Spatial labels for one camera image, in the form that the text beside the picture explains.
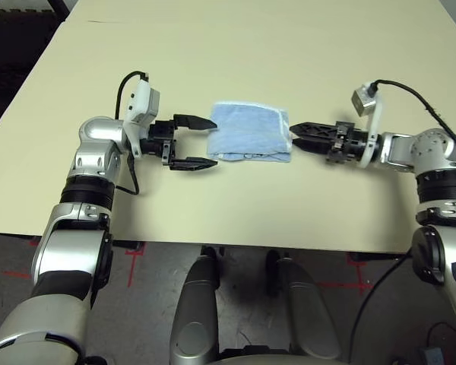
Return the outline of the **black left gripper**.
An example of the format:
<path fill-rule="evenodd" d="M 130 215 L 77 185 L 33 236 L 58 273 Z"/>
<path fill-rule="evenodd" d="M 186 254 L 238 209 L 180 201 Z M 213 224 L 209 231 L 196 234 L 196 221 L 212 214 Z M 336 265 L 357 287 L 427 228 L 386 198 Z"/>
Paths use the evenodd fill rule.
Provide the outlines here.
<path fill-rule="evenodd" d="M 147 136 L 140 139 L 143 155 L 153 155 L 161 159 L 164 166 L 176 171 L 199 171 L 215 167 L 217 162 L 203 157 L 176 159 L 175 130 L 184 127 L 191 130 L 216 129 L 217 124 L 199 116 L 174 114 L 173 120 L 157 120 L 149 125 Z"/>

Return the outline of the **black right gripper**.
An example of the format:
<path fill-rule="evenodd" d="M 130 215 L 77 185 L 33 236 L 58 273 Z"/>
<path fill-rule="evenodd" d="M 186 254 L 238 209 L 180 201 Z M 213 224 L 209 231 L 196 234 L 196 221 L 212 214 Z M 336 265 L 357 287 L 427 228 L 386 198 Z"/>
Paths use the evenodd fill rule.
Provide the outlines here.
<path fill-rule="evenodd" d="M 352 122 L 303 122 L 291 126 L 290 131 L 297 137 L 294 146 L 313 154 L 327 154 L 329 163 L 361 161 L 369 139 L 368 132 L 357 129 Z"/>

